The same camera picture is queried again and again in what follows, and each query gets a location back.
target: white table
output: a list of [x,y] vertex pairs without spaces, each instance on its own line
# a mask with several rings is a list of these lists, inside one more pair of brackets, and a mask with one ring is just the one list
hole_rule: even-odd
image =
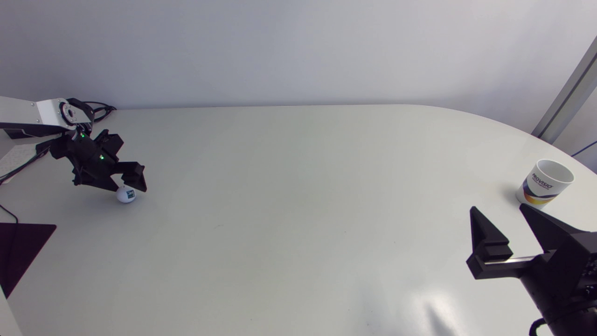
[[153,109],[102,128],[146,165],[135,202],[49,156],[1,188],[23,222],[58,225],[8,300],[25,336],[525,335],[522,284],[466,267],[470,207],[515,256],[541,253],[514,192],[551,158],[577,180],[545,211],[597,230],[589,169],[464,112]]

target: sticker on ball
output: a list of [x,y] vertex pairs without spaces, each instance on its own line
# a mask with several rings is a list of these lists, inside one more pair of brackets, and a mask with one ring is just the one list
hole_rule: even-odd
[[131,203],[137,198],[137,193],[135,189],[124,185],[116,190],[116,198],[123,203]]

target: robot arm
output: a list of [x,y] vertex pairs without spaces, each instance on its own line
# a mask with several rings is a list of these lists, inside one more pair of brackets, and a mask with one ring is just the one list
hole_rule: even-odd
[[78,99],[49,99],[31,102],[0,97],[0,128],[20,130],[25,136],[61,134],[49,141],[49,150],[56,159],[66,157],[73,165],[75,185],[116,191],[113,174],[122,174],[124,184],[147,191],[144,166],[138,162],[119,162],[116,154],[123,145],[117,134],[103,130],[90,138],[94,121],[93,109]]
[[597,232],[578,230],[533,207],[522,214],[543,254],[510,258],[508,239],[477,208],[470,210],[475,279],[519,278],[555,336],[597,335]]

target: metal pole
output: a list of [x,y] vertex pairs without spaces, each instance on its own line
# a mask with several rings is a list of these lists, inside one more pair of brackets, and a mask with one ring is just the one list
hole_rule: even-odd
[[595,87],[597,87],[597,37],[531,134],[548,143],[556,141]]

